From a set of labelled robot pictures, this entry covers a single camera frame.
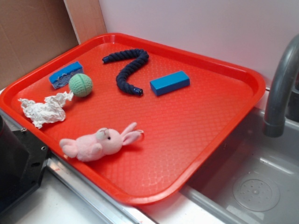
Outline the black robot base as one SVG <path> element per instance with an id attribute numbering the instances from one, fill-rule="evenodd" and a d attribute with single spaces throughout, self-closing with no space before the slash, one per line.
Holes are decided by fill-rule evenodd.
<path id="1" fill-rule="evenodd" d="M 0 214 L 37 190 L 49 147 L 26 128 L 12 131 L 0 118 Z"/>

